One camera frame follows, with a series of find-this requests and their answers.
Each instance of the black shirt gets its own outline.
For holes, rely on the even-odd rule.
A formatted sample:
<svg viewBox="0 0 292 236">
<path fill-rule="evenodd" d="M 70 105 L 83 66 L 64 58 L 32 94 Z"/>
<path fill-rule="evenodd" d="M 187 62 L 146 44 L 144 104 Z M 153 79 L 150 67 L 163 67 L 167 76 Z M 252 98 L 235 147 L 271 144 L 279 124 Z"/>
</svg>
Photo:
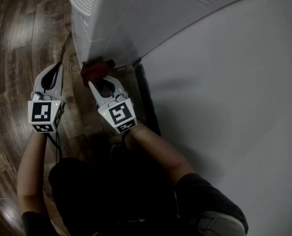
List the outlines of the black shirt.
<svg viewBox="0 0 292 236">
<path fill-rule="evenodd" d="M 232 230 L 232 235 L 245 235 L 248 232 L 248 224 L 242 210 L 230 199 L 214 188 L 209 182 L 197 174 L 188 174 L 182 177 L 175 187 L 179 216 L 174 218 L 160 218 L 136 221 L 118 221 L 108 232 L 97 232 L 95 235 L 205 235 L 204 230 L 211 228 L 216 219 L 211 219 L 209 226 L 202 228 L 199 224 L 205 212 L 227 215 L 221 219 L 221 226 L 215 226 L 216 230 Z M 49 217 L 35 212 L 26 212 L 22 215 L 23 224 L 27 236 L 58 236 Z M 217 232 L 217 235 L 228 235 L 229 232 Z"/>
</svg>

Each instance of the hardwood floor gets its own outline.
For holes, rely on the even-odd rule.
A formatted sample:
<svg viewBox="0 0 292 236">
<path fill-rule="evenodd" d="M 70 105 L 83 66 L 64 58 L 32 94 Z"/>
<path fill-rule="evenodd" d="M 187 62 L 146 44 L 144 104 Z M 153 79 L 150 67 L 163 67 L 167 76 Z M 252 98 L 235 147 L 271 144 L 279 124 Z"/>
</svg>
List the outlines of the hardwood floor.
<svg viewBox="0 0 292 236">
<path fill-rule="evenodd" d="M 16 201 L 16 174 L 31 132 L 27 101 L 36 76 L 59 59 L 71 31 L 68 0 L 0 0 L 0 236 L 23 235 Z M 95 100 L 83 86 L 73 42 L 67 45 L 63 96 L 67 99 L 59 134 L 64 157 L 92 162 L 100 148 L 120 139 L 97 113 Z M 111 72 L 119 78 L 144 119 L 140 93 L 131 67 Z M 54 227 L 68 235 L 56 209 L 48 174 L 55 165 L 48 143 L 44 166 L 44 199 Z"/>
</svg>

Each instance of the black cable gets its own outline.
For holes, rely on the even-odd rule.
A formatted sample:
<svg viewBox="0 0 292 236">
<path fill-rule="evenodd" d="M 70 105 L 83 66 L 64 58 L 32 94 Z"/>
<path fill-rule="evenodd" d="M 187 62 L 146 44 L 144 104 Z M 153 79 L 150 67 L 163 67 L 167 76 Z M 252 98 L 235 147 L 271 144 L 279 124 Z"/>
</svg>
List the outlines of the black cable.
<svg viewBox="0 0 292 236">
<path fill-rule="evenodd" d="M 52 144 L 58 149 L 59 155 L 60 155 L 60 159 L 62 159 L 63 153 L 62 153 L 61 147 L 55 142 L 55 140 L 53 139 L 53 137 L 49 133 L 47 133 L 47 137 L 51 140 Z"/>
<path fill-rule="evenodd" d="M 56 164 L 58 163 L 58 148 L 56 147 Z"/>
<path fill-rule="evenodd" d="M 69 33 L 69 35 L 68 35 L 68 37 L 67 37 L 67 39 L 66 39 L 66 41 L 65 41 L 65 43 L 64 43 L 64 45 L 63 45 L 63 49 L 62 49 L 62 53 L 61 53 L 60 63 L 63 63 L 63 58 L 64 58 L 64 54 L 65 54 L 65 51 L 66 51 L 66 45 L 67 45 L 67 42 L 68 42 L 70 36 L 71 36 L 71 32 Z"/>
<path fill-rule="evenodd" d="M 57 144 L 60 146 L 61 145 L 61 139 L 59 138 L 58 131 L 56 132 L 56 139 L 58 141 Z M 60 157 L 59 157 L 58 161 L 62 160 L 62 158 L 63 158 L 63 154 L 60 153 Z"/>
<path fill-rule="evenodd" d="M 126 131 L 124 132 L 124 134 L 122 135 L 122 145 L 123 145 L 124 147 L 126 147 L 125 137 L 128 135 L 129 132 L 130 132 L 130 130 L 126 130 Z"/>
<path fill-rule="evenodd" d="M 108 107 L 108 108 L 110 107 L 110 103 L 113 102 L 113 101 L 115 101 L 115 102 L 118 103 L 117 99 L 115 99 L 115 100 L 111 100 L 111 101 L 107 104 L 107 107 Z"/>
</svg>

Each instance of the shirt sleeve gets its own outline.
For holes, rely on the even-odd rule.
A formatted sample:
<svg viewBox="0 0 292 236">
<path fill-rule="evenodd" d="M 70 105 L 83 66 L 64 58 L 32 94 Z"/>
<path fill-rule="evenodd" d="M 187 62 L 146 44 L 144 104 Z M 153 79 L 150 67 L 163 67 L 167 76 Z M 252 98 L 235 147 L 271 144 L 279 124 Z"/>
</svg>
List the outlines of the shirt sleeve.
<svg viewBox="0 0 292 236">
<path fill-rule="evenodd" d="M 176 184 L 175 193 L 180 215 L 191 224 L 194 222 L 197 226 L 203 213 L 215 211 L 237 219 L 242 223 L 245 233 L 248 232 L 248 223 L 242 210 L 199 175 L 183 176 Z"/>
<path fill-rule="evenodd" d="M 22 215 L 26 236 L 59 236 L 51 220 L 39 213 L 28 211 Z"/>
</svg>

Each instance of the cable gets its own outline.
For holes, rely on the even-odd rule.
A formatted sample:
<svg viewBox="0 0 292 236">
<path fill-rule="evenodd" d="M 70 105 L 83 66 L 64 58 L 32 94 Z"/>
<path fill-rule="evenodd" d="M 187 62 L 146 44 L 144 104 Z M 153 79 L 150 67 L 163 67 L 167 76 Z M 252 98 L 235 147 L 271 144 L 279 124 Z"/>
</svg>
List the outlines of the cable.
<svg viewBox="0 0 292 236">
<path fill-rule="evenodd" d="M 125 137 L 129 134 L 130 130 L 126 130 L 122 135 L 122 145 L 126 147 Z"/>
<path fill-rule="evenodd" d="M 56 164 L 57 164 L 57 162 L 58 162 L 58 160 L 57 160 L 57 156 L 58 156 L 57 149 L 58 149 L 58 151 L 59 151 L 60 159 L 63 158 L 62 149 L 61 149 L 61 147 L 57 144 L 57 142 L 54 141 L 53 137 L 52 137 L 49 133 L 46 133 L 46 134 L 47 134 L 47 137 L 51 140 L 52 144 L 56 147 Z"/>
<path fill-rule="evenodd" d="M 66 102 L 66 98 L 63 97 L 63 96 L 56 95 L 56 96 L 54 97 L 54 96 L 49 95 L 49 94 L 44 94 L 44 93 L 41 93 L 41 92 L 35 92 L 35 91 L 32 91 L 32 92 L 31 92 L 31 100 L 32 100 L 33 95 L 34 95 L 35 93 L 39 94 L 39 97 L 40 97 L 39 100 L 48 100 L 48 99 L 45 99 L 45 98 L 44 98 L 44 97 L 47 96 L 47 97 L 50 97 L 49 100 L 62 100 L 62 101 L 64 101 L 64 102 Z"/>
<path fill-rule="evenodd" d="M 59 138 L 58 131 L 56 132 L 56 141 L 58 141 L 57 144 L 59 144 L 59 146 L 60 146 L 61 145 L 61 139 Z M 59 157 L 58 161 L 62 160 L 62 158 L 63 158 L 63 154 L 60 153 L 60 157 Z"/>
<path fill-rule="evenodd" d="M 67 45 L 67 42 L 68 40 L 70 39 L 70 36 L 71 36 L 71 32 L 69 33 L 64 45 L 63 45 L 63 49 L 62 49 L 62 53 L 61 53 L 61 59 L 60 59 L 60 63 L 63 63 L 63 58 L 64 58 L 64 54 L 65 54 L 65 51 L 66 51 L 66 45 Z"/>
<path fill-rule="evenodd" d="M 118 95 L 115 97 L 114 100 L 111 100 L 111 101 L 107 104 L 107 107 L 109 108 L 109 107 L 110 107 L 110 103 L 113 102 L 113 101 L 115 101 L 116 103 L 119 103 L 119 101 L 118 101 L 117 99 L 118 99 L 118 97 L 120 97 L 120 96 L 123 95 L 123 94 L 125 94 L 124 97 L 125 97 L 126 99 L 128 99 L 128 93 L 127 93 L 126 91 L 123 91 L 123 92 L 121 92 L 120 94 L 118 94 Z"/>
</svg>

